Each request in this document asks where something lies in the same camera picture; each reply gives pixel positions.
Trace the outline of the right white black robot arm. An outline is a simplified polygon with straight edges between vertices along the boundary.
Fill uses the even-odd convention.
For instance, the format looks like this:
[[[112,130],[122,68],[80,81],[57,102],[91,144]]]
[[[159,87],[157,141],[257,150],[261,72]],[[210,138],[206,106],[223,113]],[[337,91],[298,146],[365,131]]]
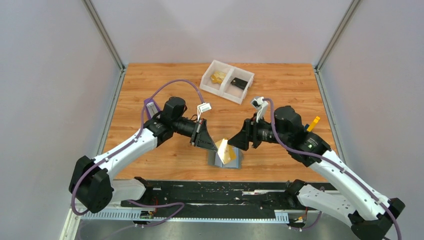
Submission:
[[[304,128],[301,116],[291,106],[277,108],[271,122],[260,113],[245,119],[228,144],[247,151],[263,142],[283,143],[293,159],[323,176],[340,193],[335,196],[297,179],[286,189],[285,201],[290,208],[319,210],[345,223],[361,240],[383,240],[390,228],[398,225],[405,204],[363,181],[327,142]]]

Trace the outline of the purple metronome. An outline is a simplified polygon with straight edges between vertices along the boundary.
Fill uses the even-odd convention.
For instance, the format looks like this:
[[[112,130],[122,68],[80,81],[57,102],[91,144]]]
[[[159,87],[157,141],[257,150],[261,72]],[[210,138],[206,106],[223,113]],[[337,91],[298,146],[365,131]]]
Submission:
[[[148,120],[161,111],[161,108],[153,98],[147,98],[143,101],[143,103],[146,106],[146,115]]]

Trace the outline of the black card in tray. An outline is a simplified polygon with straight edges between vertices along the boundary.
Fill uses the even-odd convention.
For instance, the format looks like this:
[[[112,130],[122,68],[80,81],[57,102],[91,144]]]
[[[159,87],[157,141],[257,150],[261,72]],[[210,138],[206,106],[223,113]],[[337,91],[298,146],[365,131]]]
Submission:
[[[238,77],[234,77],[231,81],[230,84],[234,87],[237,87],[241,90],[245,90],[246,87],[248,86],[248,81],[240,79]]]

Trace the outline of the right aluminium corner post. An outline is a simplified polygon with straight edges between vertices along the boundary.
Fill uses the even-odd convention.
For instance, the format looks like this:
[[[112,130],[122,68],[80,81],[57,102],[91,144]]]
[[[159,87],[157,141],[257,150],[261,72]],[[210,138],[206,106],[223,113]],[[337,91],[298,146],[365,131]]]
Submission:
[[[341,18],[339,24],[337,25],[332,37],[330,38],[328,44],[326,45],[322,55],[320,56],[317,64],[315,65],[316,72],[319,72],[324,64],[326,63],[328,57],[330,56],[331,52],[333,51],[333,48],[335,47],[336,43],[338,42],[339,38],[342,36],[345,28],[349,24],[352,16],[355,14],[358,6],[362,3],[362,0],[351,0],[350,4],[345,11],[343,17]]]

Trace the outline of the white two-compartment tray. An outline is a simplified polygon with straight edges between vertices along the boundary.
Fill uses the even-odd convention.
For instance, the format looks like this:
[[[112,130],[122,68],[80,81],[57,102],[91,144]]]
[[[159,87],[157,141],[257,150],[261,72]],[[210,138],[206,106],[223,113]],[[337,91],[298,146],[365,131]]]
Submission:
[[[215,71],[226,73],[226,77],[222,84],[211,83],[210,76]],[[199,88],[218,97],[224,98],[231,102],[241,104],[245,99],[248,89],[252,86],[255,74],[239,67],[232,66],[227,63],[213,60],[201,78]],[[230,84],[233,78],[240,78],[248,81],[248,85],[241,90]]]

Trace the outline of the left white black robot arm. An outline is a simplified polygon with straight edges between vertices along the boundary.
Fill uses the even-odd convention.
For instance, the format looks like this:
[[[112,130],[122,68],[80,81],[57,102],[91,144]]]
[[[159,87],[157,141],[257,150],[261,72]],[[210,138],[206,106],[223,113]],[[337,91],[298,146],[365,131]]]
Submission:
[[[190,145],[217,152],[207,129],[207,120],[193,121],[183,114],[187,109],[181,97],[170,97],[161,111],[115,148],[89,158],[80,157],[74,167],[69,184],[71,203],[78,200],[87,212],[98,213],[109,203],[135,200],[140,206],[149,206],[153,193],[140,177],[116,180],[115,176],[142,155],[158,148],[175,133],[190,139]]]

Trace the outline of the aluminium corner post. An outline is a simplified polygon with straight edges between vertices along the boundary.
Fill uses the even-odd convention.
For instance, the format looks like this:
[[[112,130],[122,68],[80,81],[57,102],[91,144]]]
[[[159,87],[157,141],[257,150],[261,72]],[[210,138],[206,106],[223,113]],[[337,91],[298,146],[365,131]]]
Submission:
[[[103,39],[108,51],[110,52],[115,64],[118,66],[118,68],[123,72],[126,69],[126,65],[124,64],[122,58],[120,57],[105,25],[103,24],[103,21],[93,3],[92,0],[82,0],[82,3],[84,4],[89,16],[91,17],[98,33],[100,34],[101,38]]]
[[[362,0],[351,0],[350,4],[345,11],[343,17],[341,18],[339,24],[337,25],[332,37],[330,38],[328,44],[326,45],[322,55],[320,56],[317,64],[315,65],[316,72],[319,72],[324,64],[326,63],[328,57],[330,56],[331,52],[333,51],[333,48],[335,47],[336,43],[338,42],[339,38],[342,36],[345,28],[349,24],[352,16],[355,14],[358,6],[362,3]]]

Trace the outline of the left aluminium corner post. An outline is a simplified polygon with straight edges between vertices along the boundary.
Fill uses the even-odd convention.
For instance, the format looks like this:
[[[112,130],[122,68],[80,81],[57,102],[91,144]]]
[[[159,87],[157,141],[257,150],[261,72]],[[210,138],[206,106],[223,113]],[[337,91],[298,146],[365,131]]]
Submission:
[[[108,51],[110,52],[115,64],[118,66],[118,68],[123,72],[126,69],[126,65],[124,64],[122,58],[120,57],[105,25],[103,24],[103,21],[93,3],[92,0],[82,0],[82,3],[84,4],[89,16],[91,17],[98,33],[100,34],[101,38],[103,39]]]

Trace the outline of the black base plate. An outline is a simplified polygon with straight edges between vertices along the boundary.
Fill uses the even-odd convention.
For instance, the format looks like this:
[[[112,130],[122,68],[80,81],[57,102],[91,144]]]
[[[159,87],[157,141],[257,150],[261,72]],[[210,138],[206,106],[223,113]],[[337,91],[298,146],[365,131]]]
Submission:
[[[240,181],[171,181],[149,180],[147,190],[135,203],[122,201],[122,207],[137,204],[164,205],[155,211],[156,217],[168,217],[184,203],[177,218],[197,219],[273,219],[275,211],[286,211],[291,219],[302,217],[308,222],[318,211],[290,200],[285,193],[287,182]]]

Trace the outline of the aluminium rail frame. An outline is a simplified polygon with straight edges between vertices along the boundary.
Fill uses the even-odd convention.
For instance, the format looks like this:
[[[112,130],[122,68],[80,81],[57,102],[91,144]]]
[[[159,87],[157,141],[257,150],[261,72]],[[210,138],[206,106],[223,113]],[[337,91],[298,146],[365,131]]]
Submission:
[[[81,216],[83,220],[129,220],[136,224],[141,223],[156,223],[166,218],[169,218],[171,222],[206,222],[206,223],[271,223],[271,224],[289,224],[295,223],[300,217],[290,218],[289,213],[284,210],[276,210],[275,218],[271,219],[221,219],[221,218],[187,218],[187,217],[176,217],[176,214],[180,212],[185,206],[183,202],[171,203],[170,206],[179,206],[178,210],[167,217],[156,217],[156,210],[164,208],[165,205],[150,205],[149,208],[143,208],[139,206],[135,207],[124,207],[121,206],[121,202],[112,203],[106,208],[97,213],[88,212]]]

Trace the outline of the gold card in tray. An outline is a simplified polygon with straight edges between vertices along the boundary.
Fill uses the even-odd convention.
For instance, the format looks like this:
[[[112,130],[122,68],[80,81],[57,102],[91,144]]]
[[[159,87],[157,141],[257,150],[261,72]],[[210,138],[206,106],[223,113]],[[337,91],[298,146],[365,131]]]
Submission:
[[[210,81],[212,84],[219,84],[221,85],[222,82],[224,81],[224,79],[226,78],[227,74],[225,72],[222,71],[215,71],[211,76],[210,76]]]

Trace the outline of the colourful toy brick figure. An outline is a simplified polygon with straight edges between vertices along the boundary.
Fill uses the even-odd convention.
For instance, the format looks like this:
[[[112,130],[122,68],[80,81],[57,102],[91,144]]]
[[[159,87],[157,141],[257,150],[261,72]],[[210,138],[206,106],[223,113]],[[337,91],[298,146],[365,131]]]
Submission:
[[[308,132],[311,132],[316,127],[320,119],[321,118],[319,116],[316,116],[315,119],[310,124],[306,124],[304,126],[304,129]]]

